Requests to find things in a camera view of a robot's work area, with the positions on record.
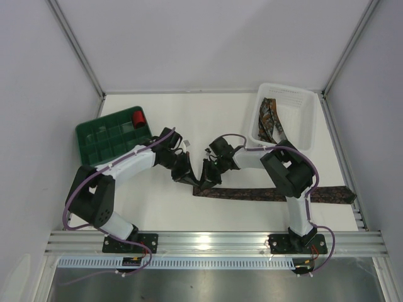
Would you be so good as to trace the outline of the dark brown patterned tie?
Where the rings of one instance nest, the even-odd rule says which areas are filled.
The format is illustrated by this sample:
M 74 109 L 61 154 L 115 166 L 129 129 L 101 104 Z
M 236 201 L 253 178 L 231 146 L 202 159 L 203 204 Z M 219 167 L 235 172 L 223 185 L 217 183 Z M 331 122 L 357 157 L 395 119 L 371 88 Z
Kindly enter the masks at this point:
M 194 187 L 193 195 L 203 198 L 241 201 L 286 201 L 285 196 L 275 188 L 233 189 L 212 187 L 201 190 L 198 187 Z M 312 203 L 326 204 L 353 204 L 356 197 L 357 195 L 347 186 L 317 187 L 310 194 Z

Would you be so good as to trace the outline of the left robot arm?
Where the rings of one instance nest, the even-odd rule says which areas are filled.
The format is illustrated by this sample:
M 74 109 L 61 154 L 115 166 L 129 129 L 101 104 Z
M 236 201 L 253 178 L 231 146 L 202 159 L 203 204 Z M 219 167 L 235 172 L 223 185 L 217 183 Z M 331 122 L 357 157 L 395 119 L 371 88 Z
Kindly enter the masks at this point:
M 158 137 L 144 140 L 125 154 L 105 164 L 82 165 L 76 172 L 65 202 L 62 222 L 68 230 L 68 214 L 84 220 L 85 227 L 94 227 L 116 240 L 134 241 L 139 229 L 114 210 L 115 191 L 137 174 L 161 165 L 171 171 L 174 182 L 197 187 L 190 154 L 180 145 L 182 136 L 175 129 L 164 128 Z

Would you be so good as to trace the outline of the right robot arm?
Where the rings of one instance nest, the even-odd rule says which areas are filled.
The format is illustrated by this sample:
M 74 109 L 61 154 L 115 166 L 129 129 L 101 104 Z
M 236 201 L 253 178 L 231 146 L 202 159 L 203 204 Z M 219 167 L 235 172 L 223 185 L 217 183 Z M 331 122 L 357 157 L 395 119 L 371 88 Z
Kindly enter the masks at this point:
M 275 188 L 287 201 L 290 215 L 290 244 L 299 252 L 317 234 L 311 222 L 310 194 L 319 183 L 313 163 L 288 140 L 272 147 L 233 147 L 223 137 L 210 144 L 212 159 L 203 161 L 200 189 L 210 189 L 222 183 L 221 175 L 229 170 L 264 169 Z

